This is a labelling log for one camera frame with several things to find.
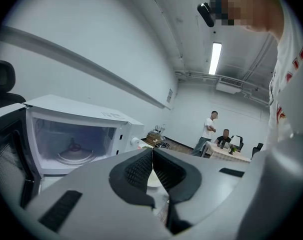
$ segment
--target air conditioner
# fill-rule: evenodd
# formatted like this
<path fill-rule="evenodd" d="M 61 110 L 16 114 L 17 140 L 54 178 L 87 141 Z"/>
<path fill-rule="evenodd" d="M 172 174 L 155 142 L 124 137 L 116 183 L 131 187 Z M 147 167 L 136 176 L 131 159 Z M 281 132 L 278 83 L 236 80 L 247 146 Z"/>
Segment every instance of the air conditioner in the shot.
<path fill-rule="evenodd" d="M 242 90 L 243 83 L 227 77 L 220 77 L 216 85 L 216 90 L 229 94 L 239 93 Z"/>

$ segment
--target microwave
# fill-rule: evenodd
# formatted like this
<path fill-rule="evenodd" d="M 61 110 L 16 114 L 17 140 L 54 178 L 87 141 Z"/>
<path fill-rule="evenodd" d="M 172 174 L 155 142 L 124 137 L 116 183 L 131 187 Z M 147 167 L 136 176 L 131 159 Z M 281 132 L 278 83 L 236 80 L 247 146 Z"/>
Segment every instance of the microwave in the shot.
<path fill-rule="evenodd" d="M 0 192 L 24 206 L 78 167 L 138 149 L 143 130 L 117 110 L 55 95 L 2 107 Z"/>

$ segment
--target ceiling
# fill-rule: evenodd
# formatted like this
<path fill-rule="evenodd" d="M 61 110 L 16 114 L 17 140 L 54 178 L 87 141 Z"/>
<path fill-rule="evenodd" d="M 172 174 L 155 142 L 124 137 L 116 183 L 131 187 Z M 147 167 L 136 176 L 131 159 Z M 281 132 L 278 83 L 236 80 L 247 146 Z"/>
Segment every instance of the ceiling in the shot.
<path fill-rule="evenodd" d="M 156 32 L 180 81 L 206 82 L 202 78 L 209 72 L 213 42 L 218 42 L 222 50 L 216 75 L 244 81 L 249 89 L 256 90 L 254 96 L 268 100 L 277 61 L 277 42 L 271 35 L 219 21 L 208 27 L 197 5 L 209 0 L 131 1 Z"/>

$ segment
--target jeans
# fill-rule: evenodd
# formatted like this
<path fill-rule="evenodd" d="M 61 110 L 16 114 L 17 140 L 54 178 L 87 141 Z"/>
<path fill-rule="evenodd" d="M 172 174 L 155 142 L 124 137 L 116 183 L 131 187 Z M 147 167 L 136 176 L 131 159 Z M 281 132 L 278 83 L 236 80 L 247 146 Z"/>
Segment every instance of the jeans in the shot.
<path fill-rule="evenodd" d="M 199 152 L 201 151 L 201 154 L 203 154 L 204 152 L 207 151 L 207 148 L 206 148 L 206 145 L 205 143 L 206 142 L 210 142 L 212 139 L 211 138 L 204 138 L 204 137 L 200 137 L 197 145 L 195 146 L 195 148 L 193 149 L 193 151 L 191 152 L 191 155 L 192 156 L 196 156 L 199 154 Z"/>

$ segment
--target seated man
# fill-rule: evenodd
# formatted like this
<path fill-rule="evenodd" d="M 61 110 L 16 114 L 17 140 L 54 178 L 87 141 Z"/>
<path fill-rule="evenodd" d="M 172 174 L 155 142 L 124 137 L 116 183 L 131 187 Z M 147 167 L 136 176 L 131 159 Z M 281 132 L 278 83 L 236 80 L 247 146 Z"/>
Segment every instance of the seated man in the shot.
<path fill-rule="evenodd" d="M 230 143 L 232 139 L 228 137 L 229 134 L 230 134 L 230 130 L 228 129 L 223 130 L 222 136 L 218 137 L 214 143 L 216 143 L 217 146 L 219 146 L 222 141 Z"/>

